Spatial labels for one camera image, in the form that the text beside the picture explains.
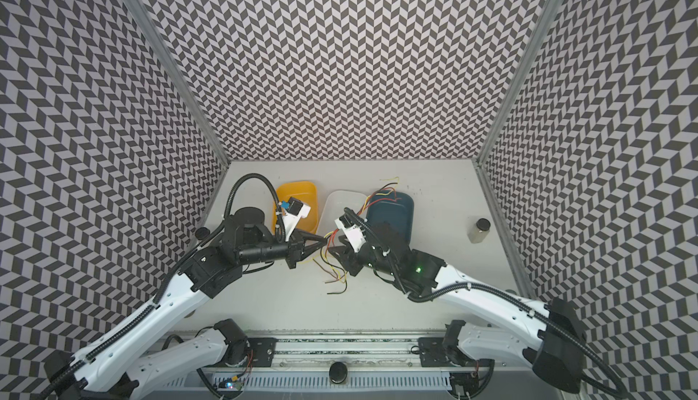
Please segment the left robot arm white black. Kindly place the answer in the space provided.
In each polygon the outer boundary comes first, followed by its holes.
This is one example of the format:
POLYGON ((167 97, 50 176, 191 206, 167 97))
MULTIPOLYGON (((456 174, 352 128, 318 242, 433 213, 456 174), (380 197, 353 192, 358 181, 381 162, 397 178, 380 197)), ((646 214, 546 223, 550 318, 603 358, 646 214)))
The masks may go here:
POLYGON ((222 361, 232 350, 243 351, 245 334, 227 319, 201 338, 147 354, 169 329, 244 274, 260 272, 276 260, 294 268, 325 245, 324 237, 297 226, 312 207, 297 198, 282 201, 275 189, 269 190, 276 219, 271 229, 261 209, 233 211, 237 191, 251 179, 271 184, 257 173, 239 178, 220 225, 176 262, 150 300, 89 346, 72 355, 57 351, 45 360, 48 386, 37 398, 141 399, 180 376, 222 361))

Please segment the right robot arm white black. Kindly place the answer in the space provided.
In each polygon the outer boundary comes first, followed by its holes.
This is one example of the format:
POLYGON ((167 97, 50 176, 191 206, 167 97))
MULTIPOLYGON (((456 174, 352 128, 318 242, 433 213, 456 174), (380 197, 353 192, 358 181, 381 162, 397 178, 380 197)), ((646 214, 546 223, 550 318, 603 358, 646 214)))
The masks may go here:
POLYGON ((575 306, 561 298, 542 302, 468 276, 437 256, 411 249, 387 225, 372 225, 347 207, 336 219, 341 237, 334 252, 356 276, 368 269, 416 304, 445 301, 505 331, 510 347, 487 345, 481 336, 456 336, 456 349, 473 360, 494 352, 513 355, 548 385, 570 394, 583 385, 615 399, 629 392, 620 376, 587 344, 575 306))

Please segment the white plastic bin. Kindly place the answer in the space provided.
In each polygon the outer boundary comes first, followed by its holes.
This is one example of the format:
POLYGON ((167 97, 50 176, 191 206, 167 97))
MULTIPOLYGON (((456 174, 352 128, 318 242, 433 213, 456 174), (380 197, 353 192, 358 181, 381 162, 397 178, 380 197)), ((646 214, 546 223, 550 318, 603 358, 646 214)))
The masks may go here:
POLYGON ((344 214, 344 209, 349 207, 354 212, 358 212, 363 207, 366 198, 366 194, 349 190, 331 192, 325 200, 316 234, 325 236, 329 232, 335 231, 336 222, 334 221, 344 214))

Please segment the yellow plastic bin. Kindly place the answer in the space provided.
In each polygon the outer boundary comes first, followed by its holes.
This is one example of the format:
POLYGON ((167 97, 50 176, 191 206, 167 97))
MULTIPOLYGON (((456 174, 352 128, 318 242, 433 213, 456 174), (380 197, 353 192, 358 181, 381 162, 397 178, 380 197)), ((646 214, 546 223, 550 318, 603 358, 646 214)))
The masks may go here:
POLYGON ((281 201, 296 198, 309 205, 310 211, 308 216, 302 218, 297 227, 313 234, 317 231, 319 223, 318 192, 313 182, 296 181, 285 183, 276 189, 276 194, 281 201))

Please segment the teal plastic bin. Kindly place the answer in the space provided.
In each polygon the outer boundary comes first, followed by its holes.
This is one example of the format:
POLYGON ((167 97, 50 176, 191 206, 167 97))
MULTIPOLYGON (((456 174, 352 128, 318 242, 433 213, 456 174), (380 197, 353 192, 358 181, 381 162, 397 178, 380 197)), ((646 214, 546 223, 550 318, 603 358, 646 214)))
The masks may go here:
POLYGON ((389 225, 406 243, 411 242, 414 222, 414 200, 400 191, 375 195, 369 201, 366 220, 372 226, 389 225))

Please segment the left small jar black lid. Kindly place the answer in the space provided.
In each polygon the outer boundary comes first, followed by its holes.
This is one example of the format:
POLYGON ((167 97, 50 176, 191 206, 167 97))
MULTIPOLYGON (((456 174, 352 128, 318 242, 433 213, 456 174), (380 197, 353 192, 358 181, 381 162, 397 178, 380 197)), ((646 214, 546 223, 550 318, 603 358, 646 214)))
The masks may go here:
POLYGON ((211 233, 212 231, 208 227, 199 227, 194 232, 194 237, 196 238, 197 242, 203 242, 211 235, 211 233))

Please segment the small jar black lid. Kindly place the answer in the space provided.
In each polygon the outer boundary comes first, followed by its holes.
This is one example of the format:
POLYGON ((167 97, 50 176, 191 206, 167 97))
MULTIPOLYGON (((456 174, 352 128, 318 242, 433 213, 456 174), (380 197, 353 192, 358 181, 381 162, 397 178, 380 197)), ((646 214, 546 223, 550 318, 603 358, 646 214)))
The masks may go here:
POLYGON ((197 242, 203 242, 211 235, 211 233, 212 231, 208 227, 199 227, 194 232, 194 237, 196 238, 197 242))
POLYGON ((471 227, 469 227, 467 236, 472 244, 482 243, 489 235, 492 223, 487 218, 478 218, 471 227))

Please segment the black round knob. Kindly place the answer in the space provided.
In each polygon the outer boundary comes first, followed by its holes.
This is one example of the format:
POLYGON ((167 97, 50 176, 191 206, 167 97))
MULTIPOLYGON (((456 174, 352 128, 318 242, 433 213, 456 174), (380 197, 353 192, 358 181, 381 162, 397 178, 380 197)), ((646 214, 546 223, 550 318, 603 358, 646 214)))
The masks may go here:
POLYGON ((333 385, 343 385, 348 379, 348 367, 344 362, 334 362, 330 365, 328 375, 333 385))

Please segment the right small jar black lid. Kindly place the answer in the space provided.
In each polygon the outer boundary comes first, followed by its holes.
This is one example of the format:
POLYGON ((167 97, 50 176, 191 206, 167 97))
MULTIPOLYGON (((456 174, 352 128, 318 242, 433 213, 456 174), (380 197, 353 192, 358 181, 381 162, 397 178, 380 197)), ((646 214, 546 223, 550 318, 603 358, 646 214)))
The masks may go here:
POLYGON ((471 227, 469 227, 467 236, 472 244, 482 243, 489 235, 492 223, 487 218, 478 218, 471 227))

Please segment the small green circuit board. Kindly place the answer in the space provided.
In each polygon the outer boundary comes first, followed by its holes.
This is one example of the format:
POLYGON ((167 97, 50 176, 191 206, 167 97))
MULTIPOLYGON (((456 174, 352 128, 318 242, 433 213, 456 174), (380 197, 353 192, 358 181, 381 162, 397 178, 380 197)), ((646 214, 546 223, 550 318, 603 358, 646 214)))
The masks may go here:
POLYGON ((245 385, 245 383, 241 377, 233 376, 231 378, 222 379, 218 383, 218 388, 224 389, 224 390, 240 391, 243 389, 244 385, 245 385))

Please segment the aluminium front rail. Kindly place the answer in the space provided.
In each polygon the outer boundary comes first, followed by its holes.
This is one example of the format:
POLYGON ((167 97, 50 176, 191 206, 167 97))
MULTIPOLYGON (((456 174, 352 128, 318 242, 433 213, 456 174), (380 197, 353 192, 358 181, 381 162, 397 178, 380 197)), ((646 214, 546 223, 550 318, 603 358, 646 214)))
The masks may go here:
MULTIPOLYGON (((499 328, 478 327, 467 323, 456 331, 365 331, 365 332, 276 332, 253 333, 250 338, 276 338, 276 354, 271 367, 253 367, 280 371, 311 371, 329 367, 336 361, 349 367, 387 371, 423 368, 416 344, 418 338, 442 338, 444 346, 466 360, 463 367, 492 360, 497 367, 529 369, 531 363, 523 353, 523 340, 499 328)), ((139 358, 130 368, 135 374, 165 370, 172 365, 173 375, 181 376, 198 368, 221 368, 240 372, 246 367, 229 367, 223 362, 229 346, 214 344, 209 330, 182 344, 139 358)))

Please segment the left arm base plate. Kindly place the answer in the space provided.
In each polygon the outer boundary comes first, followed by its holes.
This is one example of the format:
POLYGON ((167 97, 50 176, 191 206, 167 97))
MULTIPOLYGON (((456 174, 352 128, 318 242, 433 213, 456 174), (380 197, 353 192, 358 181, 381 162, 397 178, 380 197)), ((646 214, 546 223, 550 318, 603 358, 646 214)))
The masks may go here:
POLYGON ((247 338, 230 345, 223 362, 229 367, 271 367, 276 338, 247 338))

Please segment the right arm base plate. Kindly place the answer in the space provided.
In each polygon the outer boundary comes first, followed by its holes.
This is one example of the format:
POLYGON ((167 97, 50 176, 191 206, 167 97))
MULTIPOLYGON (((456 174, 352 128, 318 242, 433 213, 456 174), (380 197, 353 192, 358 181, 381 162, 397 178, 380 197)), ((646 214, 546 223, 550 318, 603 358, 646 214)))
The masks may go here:
POLYGON ((466 360, 448 350, 442 338, 418 338, 416 344, 421 367, 463 367, 466 360))

